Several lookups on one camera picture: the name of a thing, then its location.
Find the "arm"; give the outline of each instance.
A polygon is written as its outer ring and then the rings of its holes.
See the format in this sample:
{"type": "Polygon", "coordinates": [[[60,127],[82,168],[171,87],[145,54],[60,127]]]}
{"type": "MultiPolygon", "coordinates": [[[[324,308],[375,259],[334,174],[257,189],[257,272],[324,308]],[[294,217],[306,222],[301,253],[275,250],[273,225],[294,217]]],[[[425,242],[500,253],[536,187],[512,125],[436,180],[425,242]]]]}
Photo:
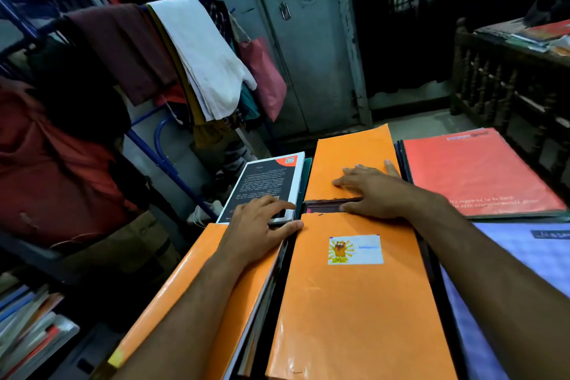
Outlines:
{"type": "Polygon", "coordinates": [[[404,217],[432,247],[507,374],[568,379],[570,299],[481,233],[441,195],[366,167],[334,181],[362,192],[351,213],[404,217]]]}
{"type": "Polygon", "coordinates": [[[238,206],[215,254],[113,380],[201,379],[239,275],[303,226],[292,221],[272,230],[269,219],[294,208],[271,196],[238,206]]]}

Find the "tiled floor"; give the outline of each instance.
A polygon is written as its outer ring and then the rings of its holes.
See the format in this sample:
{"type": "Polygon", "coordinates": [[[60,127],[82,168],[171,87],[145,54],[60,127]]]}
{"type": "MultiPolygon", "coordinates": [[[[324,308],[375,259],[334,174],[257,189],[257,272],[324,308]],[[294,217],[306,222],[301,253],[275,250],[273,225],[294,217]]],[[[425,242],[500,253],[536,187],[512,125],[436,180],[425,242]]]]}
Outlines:
{"type": "Polygon", "coordinates": [[[479,128],[471,123],[466,115],[452,116],[449,114],[449,110],[428,111],[406,117],[387,119],[374,125],[382,124],[388,124],[394,141],[434,137],[479,128]]]}

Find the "door handle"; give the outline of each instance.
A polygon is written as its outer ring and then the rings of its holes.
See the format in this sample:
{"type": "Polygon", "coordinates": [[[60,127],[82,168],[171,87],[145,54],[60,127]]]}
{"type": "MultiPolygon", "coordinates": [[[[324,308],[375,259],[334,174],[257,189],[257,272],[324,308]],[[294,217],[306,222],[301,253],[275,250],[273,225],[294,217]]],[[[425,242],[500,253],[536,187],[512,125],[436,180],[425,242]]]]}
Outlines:
{"type": "Polygon", "coordinates": [[[279,9],[281,10],[281,16],[285,21],[291,19],[291,12],[289,12],[289,6],[287,5],[287,2],[281,2],[279,9]]]}

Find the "sticker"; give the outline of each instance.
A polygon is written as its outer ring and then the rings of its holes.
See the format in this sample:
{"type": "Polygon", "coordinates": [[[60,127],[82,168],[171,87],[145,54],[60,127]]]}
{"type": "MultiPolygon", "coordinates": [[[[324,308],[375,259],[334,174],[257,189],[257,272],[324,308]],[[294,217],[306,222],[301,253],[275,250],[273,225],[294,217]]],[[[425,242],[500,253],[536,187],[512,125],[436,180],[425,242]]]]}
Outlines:
{"type": "Polygon", "coordinates": [[[535,239],[570,239],[567,230],[531,230],[535,239]]]}
{"type": "Polygon", "coordinates": [[[384,264],[379,235],[330,237],[329,264],[384,264]]]}

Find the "pink bag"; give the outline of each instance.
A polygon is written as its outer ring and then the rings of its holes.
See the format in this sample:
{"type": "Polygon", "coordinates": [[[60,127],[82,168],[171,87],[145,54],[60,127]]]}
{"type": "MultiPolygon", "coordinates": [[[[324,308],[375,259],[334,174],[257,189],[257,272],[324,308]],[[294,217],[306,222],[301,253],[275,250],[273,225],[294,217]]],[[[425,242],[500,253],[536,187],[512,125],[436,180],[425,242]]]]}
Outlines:
{"type": "Polygon", "coordinates": [[[238,45],[242,62],[257,82],[257,89],[253,93],[256,94],[267,116],[274,122],[283,107],[287,85],[273,64],[265,42],[261,38],[251,40],[233,17],[232,23],[247,38],[246,42],[239,42],[238,45]]]}

